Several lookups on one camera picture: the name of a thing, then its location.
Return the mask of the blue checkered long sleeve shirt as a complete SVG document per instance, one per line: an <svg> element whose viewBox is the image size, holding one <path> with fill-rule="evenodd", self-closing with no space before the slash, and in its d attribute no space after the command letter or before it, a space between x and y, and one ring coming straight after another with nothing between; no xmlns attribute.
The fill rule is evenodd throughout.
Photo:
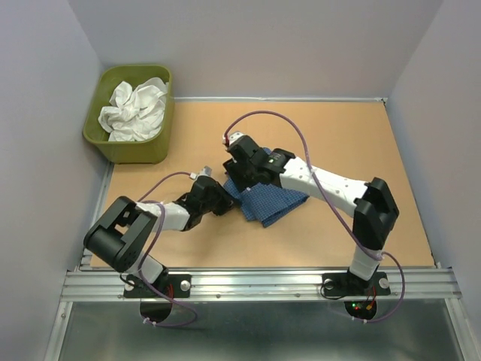
<svg viewBox="0 0 481 361"><path fill-rule="evenodd" d="M289 212L303 205L309 198L305 193L284 190L274 185L256 184L240 192L233 180L227 177L225 190L240 202L240 209L248 222L260 222L264 228L272 226Z"/></svg>

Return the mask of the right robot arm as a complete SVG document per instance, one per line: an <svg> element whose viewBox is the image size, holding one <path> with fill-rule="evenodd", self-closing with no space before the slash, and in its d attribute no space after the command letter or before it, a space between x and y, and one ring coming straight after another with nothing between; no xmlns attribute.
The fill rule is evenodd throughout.
<svg viewBox="0 0 481 361"><path fill-rule="evenodd" d="M223 166L238 190L264 184L298 191L326 202L339 220L343 219L340 212L351 217L351 226L341 221L356 243L346 285L354 293L372 286L386 239L399 216L383 179L353 180L309 165L287 150L275 148L269 153L241 132L229 136L224 145L231 159Z"/></svg>

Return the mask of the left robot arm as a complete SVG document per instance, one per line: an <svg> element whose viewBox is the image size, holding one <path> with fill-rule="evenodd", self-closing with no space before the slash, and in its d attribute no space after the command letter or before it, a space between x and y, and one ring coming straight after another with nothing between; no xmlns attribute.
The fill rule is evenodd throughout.
<svg viewBox="0 0 481 361"><path fill-rule="evenodd" d="M202 217L222 216L240 202L212 177L196 177L189 192L166 204L126 196L117 198L90 228L83 246L120 274L141 279L141 287L150 296L166 291L166 267L144 250L148 238L163 230L186 232Z"/></svg>

